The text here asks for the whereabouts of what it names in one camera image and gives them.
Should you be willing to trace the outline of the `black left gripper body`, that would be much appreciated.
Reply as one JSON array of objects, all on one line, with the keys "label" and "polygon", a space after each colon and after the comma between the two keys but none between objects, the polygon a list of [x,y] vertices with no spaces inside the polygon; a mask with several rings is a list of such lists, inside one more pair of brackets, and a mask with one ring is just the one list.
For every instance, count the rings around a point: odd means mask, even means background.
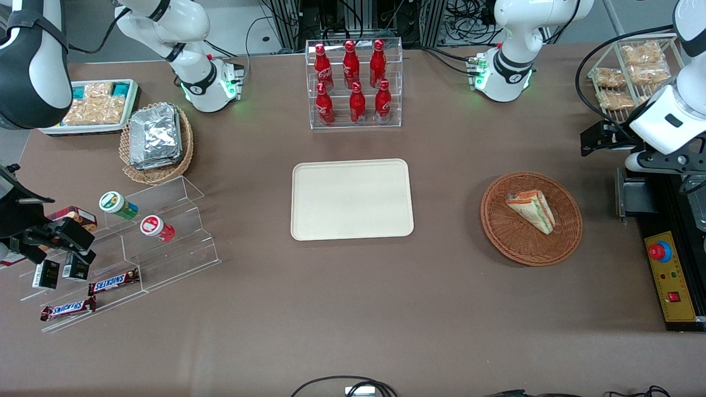
[{"label": "black left gripper body", "polygon": [[608,120],[598,121],[580,133],[581,156],[600,150],[628,150],[644,148],[645,142],[623,124]]}]

